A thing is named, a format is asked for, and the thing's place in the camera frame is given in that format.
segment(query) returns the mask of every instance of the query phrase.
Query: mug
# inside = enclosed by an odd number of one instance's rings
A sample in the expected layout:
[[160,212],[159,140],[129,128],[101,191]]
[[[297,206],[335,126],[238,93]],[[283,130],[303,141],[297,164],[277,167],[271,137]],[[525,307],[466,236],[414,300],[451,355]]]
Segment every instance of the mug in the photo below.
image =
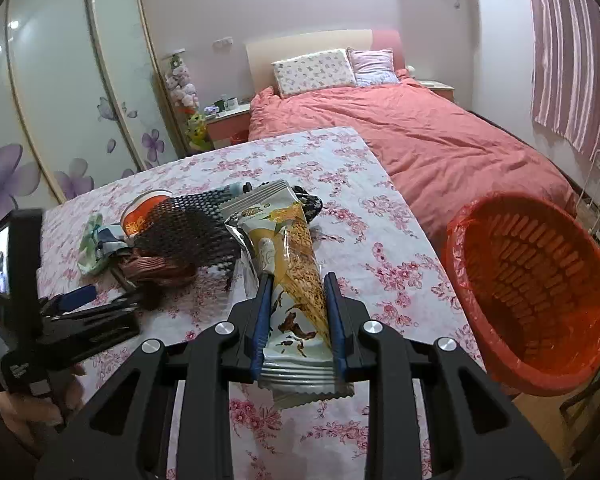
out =
[[237,107],[238,107],[238,98],[237,97],[232,97],[230,99],[227,99],[226,103],[224,104],[225,110],[235,110]]

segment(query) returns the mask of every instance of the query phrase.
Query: wooden floor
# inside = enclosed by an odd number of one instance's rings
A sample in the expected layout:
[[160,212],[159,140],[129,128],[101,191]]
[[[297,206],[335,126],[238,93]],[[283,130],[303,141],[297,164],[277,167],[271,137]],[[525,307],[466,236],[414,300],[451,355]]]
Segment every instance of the wooden floor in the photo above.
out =
[[[586,229],[595,222],[595,215],[581,203],[578,222]],[[560,414],[560,405],[576,392],[559,397],[534,397],[519,395],[514,403],[531,422],[536,431],[557,455],[566,472],[571,468],[571,458],[586,446],[600,427],[600,391],[589,401],[581,402],[568,410],[568,420]]]

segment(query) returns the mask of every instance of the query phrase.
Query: red bedspread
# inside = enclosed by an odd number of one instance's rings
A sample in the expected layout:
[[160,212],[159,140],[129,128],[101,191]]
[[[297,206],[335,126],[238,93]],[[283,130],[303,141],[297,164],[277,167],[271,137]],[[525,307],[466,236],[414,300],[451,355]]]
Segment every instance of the red bedspread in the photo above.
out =
[[574,192],[547,158],[413,79],[284,100],[267,88],[251,102],[249,140],[332,126],[365,139],[439,254],[447,223],[490,191],[528,192],[574,214]]

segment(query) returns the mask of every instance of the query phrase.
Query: headboard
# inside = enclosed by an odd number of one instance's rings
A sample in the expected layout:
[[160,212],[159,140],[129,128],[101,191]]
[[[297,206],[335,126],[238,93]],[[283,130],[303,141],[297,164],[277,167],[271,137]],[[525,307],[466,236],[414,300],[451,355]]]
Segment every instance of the headboard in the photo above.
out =
[[400,34],[396,30],[325,30],[296,34],[271,40],[260,40],[247,43],[247,56],[251,79],[256,92],[267,86],[273,86],[275,79],[271,63],[279,59],[302,56],[311,52],[330,50],[332,48],[355,48],[357,50],[394,50],[394,68],[404,68],[404,53]]

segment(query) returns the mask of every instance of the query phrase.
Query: pink pillow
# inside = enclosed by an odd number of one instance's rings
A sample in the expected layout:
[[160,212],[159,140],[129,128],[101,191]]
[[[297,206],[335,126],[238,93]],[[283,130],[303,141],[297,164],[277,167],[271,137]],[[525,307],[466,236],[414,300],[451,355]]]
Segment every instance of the pink pillow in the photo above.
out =
[[357,86],[398,84],[394,71],[394,51],[347,49]]

